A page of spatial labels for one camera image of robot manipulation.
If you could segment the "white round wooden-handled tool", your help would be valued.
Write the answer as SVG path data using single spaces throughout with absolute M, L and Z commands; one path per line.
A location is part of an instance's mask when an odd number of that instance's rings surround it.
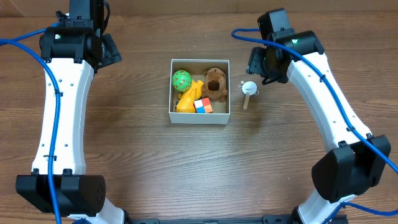
M 252 81 L 248 82 L 241 81 L 240 84 L 238 85 L 238 88 L 240 88 L 244 94 L 243 110 L 247 110 L 250 97 L 252 95 L 259 94 L 257 85 Z

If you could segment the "brown capybara plush toy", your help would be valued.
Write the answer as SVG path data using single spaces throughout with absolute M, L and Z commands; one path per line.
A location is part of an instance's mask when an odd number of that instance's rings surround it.
M 225 73 L 219 68 L 214 67 L 206 71 L 204 76 L 205 81 L 201 88 L 201 97 L 220 103 L 225 102 L 228 95 Z

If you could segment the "green patterned ball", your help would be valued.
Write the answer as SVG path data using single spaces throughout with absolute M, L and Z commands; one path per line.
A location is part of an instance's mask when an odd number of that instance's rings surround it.
M 192 86 L 192 76 L 185 70 L 178 70 L 172 75 L 172 86 L 179 92 L 186 92 Z

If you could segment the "colourful puzzle cube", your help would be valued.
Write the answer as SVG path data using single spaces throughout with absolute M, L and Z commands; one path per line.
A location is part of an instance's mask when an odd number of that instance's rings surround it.
M 194 101 L 194 107 L 196 113 L 212 113 L 213 108 L 209 98 L 202 98 Z

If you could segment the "yellow rubber dolphin toy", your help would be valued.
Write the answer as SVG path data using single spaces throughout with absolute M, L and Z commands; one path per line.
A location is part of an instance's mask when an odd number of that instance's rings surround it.
M 193 81 L 189 90 L 185 93 L 179 93 L 175 111 L 177 113 L 195 113 L 194 101 L 201 98 L 203 85 L 204 83 L 201 80 Z

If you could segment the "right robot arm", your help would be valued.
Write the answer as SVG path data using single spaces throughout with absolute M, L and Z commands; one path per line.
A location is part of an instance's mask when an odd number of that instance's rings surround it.
M 291 82 L 311 111 L 326 151 L 312 167 L 314 191 L 294 208 L 289 222 L 342 223 L 338 211 L 379 183 L 390 142 L 374 136 L 352 110 L 313 31 L 297 33 L 284 9 L 266 12 L 257 23 L 264 45 L 252 49 L 247 73 L 259 74 L 265 85 Z

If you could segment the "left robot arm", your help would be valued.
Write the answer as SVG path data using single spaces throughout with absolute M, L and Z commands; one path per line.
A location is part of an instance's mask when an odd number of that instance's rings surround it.
M 45 71 L 46 93 L 40 144 L 29 175 L 18 175 L 16 191 L 55 221 L 126 223 L 124 210 L 106 197 L 101 175 L 88 175 L 84 155 L 86 102 L 96 72 L 121 55 L 105 33 L 106 1 L 75 0 L 68 14 L 41 32 L 34 58 Z

